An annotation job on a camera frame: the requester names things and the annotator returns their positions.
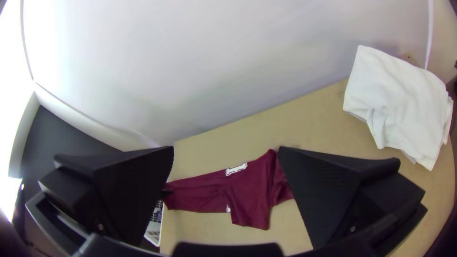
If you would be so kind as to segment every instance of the clothing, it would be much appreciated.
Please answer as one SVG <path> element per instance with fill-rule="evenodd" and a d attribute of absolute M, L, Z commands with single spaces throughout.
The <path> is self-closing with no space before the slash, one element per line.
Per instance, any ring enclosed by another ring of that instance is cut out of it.
<path fill-rule="evenodd" d="M 379 149 L 402 150 L 432 170 L 447 143 L 453 101 L 433 73 L 359 46 L 343 110 L 365 121 Z"/>
<path fill-rule="evenodd" d="M 230 212 L 233 224 L 267 230 L 273 206 L 292 199 L 277 154 L 209 174 L 167 183 L 168 209 L 194 212 Z"/>

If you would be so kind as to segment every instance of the maroon shirt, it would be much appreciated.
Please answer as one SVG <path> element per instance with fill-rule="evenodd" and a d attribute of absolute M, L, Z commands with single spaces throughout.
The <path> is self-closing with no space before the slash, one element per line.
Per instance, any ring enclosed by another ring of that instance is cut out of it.
<path fill-rule="evenodd" d="M 267 230 L 273 206 L 292 199 L 276 152 L 209 174 L 165 185 L 169 210 L 230 212 L 232 223 Z"/>

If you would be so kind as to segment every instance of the shirt tag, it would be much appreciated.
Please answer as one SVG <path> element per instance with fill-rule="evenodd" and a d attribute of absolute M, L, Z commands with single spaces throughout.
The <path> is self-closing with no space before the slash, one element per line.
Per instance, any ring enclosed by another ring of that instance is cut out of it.
<path fill-rule="evenodd" d="M 227 169 L 225 169 L 225 176 L 229 176 L 233 173 L 242 171 L 242 170 L 246 169 L 247 167 L 248 167 L 248 163 L 246 162 L 246 163 L 243 163 L 243 164 L 235 166 L 235 167 L 227 168 Z"/>

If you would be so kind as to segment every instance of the tan surface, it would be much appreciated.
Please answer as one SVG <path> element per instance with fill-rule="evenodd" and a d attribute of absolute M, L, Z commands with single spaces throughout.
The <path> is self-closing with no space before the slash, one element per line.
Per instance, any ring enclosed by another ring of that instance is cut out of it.
<path fill-rule="evenodd" d="M 401 159 L 400 173 L 422 187 L 428 212 L 394 256 L 423 256 L 444 225 L 454 201 L 451 144 L 441 148 L 432 172 L 413 165 L 393 148 L 379 150 L 360 120 L 342 110 L 347 81 L 300 97 L 175 144 L 170 181 L 193 177 L 253 160 L 269 148 L 290 146 L 358 158 Z M 179 241 L 202 244 L 277 242 L 284 254 L 311 250 L 294 200 L 273 208 L 270 230 L 233 225 L 227 213 L 164 211 L 160 250 L 171 254 Z"/>

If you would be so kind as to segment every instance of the towel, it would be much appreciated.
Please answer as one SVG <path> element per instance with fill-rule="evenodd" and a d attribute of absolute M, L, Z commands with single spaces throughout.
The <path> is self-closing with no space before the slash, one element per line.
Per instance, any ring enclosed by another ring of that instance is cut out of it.
<path fill-rule="evenodd" d="M 432 170 L 447 143 L 453 101 L 431 72 L 359 46 L 343 110 L 364 120 L 379 149 L 402 150 Z"/>

